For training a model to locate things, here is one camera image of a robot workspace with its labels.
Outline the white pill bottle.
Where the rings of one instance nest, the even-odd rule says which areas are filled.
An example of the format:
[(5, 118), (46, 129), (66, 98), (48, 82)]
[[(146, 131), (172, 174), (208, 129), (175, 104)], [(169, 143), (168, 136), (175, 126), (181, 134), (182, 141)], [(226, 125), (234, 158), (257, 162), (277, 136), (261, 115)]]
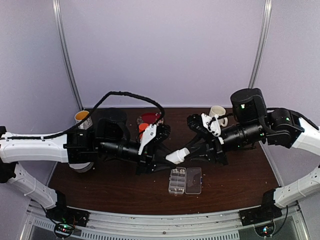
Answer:
[(180, 163), (183, 163), (186, 156), (188, 156), (189, 154), (190, 151), (186, 147), (184, 147), (166, 155), (165, 159), (175, 165), (178, 165)]

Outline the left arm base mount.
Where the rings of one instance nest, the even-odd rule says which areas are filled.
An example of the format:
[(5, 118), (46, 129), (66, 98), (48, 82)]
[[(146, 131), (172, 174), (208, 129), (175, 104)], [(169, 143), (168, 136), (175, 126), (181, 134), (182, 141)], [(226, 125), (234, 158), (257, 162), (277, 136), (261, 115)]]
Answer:
[(53, 223), (53, 233), (59, 239), (69, 238), (76, 227), (86, 227), (90, 213), (86, 210), (68, 207), (64, 202), (57, 202), (53, 208), (41, 205), (45, 216)]

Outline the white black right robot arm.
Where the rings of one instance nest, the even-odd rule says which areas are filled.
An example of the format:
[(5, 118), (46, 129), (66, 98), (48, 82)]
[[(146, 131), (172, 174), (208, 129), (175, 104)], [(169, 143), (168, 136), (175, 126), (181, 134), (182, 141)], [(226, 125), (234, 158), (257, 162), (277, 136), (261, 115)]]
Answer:
[(187, 158), (205, 158), (226, 165), (226, 152), (240, 150), (256, 142), (305, 150), (320, 154), (320, 129), (303, 114), (265, 104), (259, 88), (244, 88), (234, 92), (232, 116), (236, 124), (220, 128), (218, 117), (193, 114), (188, 127), (196, 133), (189, 143)]

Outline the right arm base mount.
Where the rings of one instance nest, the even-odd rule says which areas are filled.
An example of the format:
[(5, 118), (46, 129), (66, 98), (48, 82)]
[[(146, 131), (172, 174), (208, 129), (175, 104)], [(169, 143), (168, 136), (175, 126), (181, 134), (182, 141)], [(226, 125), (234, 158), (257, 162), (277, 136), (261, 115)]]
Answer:
[(272, 203), (240, 210), (239, 218), (242, 226), (253, 226), (255, 233), (264, 239), (276, 233), (275, 219), (282, 216), (282, 209)]

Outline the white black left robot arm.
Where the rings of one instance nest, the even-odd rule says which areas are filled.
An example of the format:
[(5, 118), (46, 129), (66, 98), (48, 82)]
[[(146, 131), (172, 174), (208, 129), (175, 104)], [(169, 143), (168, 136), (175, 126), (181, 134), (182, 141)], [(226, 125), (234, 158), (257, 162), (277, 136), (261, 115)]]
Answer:
[(170, 127), (152, 124), (135, 142), (126, 125), (127, 114), (108, 108), (97, 122), (67, 133), (50, 135), (18, 135), (0, 128), (0, 181), (15, 185), (25, 196), (37, 201), (61, 222), (72, 218), (63, 193), (40, 183), (21, 165), (23, 161), (49, 161), (68, 164), (78, 172), (88, 171), (101, 157), (136, 163), (137, 174), (174, 169), (163, 141)]

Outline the orange pill bottle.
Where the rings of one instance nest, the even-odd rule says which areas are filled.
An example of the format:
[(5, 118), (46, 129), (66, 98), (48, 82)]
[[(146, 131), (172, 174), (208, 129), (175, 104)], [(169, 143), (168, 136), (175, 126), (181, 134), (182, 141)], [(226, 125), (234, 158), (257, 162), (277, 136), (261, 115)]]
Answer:
[(139, 130), (139, 134), (138, 134), (138, 139), (140, 140), (143, 136), (143, 133), (144, 131), (146, 130), (146, 128), (149, 126), (148, 123), (141, 123), (139, 126), (138, 126), (138, 130)]

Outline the clear plastic pill organizer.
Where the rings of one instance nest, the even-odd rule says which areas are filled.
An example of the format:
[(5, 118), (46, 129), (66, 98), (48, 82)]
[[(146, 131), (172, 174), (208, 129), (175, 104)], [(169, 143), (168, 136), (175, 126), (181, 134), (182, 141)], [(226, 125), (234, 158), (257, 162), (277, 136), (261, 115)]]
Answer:
[[(185, 174), (174, 174), (170, 171), (168, 192), (177, 195), (199, 195), (202, 192), (202, 169), (200, 167), (177, 167), (185, 169)], [(174, 188), (182, 188), (183, 192), (173, 192)]]

